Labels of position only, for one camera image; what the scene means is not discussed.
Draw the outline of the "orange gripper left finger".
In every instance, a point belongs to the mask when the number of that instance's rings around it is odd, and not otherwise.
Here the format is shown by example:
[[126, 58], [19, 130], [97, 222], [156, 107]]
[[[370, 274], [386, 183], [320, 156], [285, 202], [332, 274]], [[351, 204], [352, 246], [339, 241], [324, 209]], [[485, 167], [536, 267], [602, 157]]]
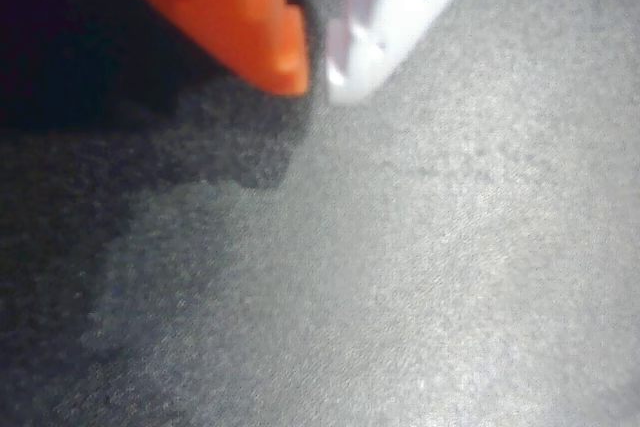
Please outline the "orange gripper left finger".
[[302, 9], [288, 0], [147, 0], [171, 24], [252, 86], [301, 96], [310, 65]]

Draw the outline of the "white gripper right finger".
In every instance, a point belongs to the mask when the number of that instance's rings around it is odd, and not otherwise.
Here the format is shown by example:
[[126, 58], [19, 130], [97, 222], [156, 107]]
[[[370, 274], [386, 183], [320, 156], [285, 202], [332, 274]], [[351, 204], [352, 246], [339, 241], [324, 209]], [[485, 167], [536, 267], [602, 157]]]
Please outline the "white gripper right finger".
[[325, 41], [328, 97], [354, 105], [394, 73], [452, 0], [344, 0]]

